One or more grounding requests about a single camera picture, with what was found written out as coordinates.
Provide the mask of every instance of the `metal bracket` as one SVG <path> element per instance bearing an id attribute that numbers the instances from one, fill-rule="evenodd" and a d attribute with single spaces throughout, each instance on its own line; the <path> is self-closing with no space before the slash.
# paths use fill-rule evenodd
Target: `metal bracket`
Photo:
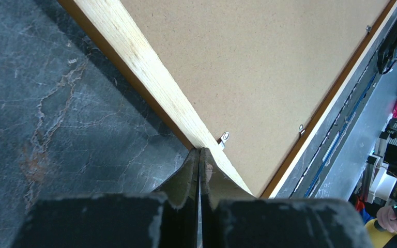
<path id="1" fill-rule="evenodd" d="M 302 137 L 302 135 L 305 133 L 305 129 L 303 128 L 303 125 L 301 124 L 300 126 L 299 126 L 299 134 L 300 134 L 300 136 Z"/>
<path id="2" fill-rule="evenodd" d="M 229 139 L 229 132 L 223 133 L 223 135 L 220 137 L 218 145 L 221 146 L 221 149 L 224 149 L 226 147 L 226 141 Z"/>

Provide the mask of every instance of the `dark table surface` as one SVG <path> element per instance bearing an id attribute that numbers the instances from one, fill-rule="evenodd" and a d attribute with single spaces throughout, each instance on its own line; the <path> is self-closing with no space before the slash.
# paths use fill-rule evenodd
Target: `dark table surface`
<path id="1" fill-rule="evenodd" d="M 187 152 L 56 1 L 0 0 L 0 247 L 36 199 L 150 192 Z"/>

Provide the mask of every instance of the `human hand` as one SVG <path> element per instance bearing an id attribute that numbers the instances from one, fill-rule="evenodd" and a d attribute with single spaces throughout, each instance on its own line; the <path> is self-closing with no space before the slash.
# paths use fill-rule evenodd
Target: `human hand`
<path id="1" fill-rule="evenodd" d="M 377 212 L 379 225 L 389 232 L 397 231 L 397 220 L 392 206 L 384 206 Z"/>

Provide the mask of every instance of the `wooden frame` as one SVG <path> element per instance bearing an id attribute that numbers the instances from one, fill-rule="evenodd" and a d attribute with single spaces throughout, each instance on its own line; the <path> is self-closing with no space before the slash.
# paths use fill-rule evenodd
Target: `wooden frame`
<path id="1" fill-rule="evenodd" d="M 187 148 L 209 148 L 219 168 L 252 194 L 120 0 L 58 1 Z M 262 197 L 276 196 L 396 7 L 391 0 L 373 24 Z"/>

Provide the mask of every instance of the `fiberboard backing panel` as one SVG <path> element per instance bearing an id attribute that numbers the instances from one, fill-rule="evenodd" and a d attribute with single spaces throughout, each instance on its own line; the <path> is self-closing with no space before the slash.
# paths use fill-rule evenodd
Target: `fiberboard backing panel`
<path id="1" fill-rule="evenodd" d="M 122 0 L 258 196 L 387 0 Z"/>

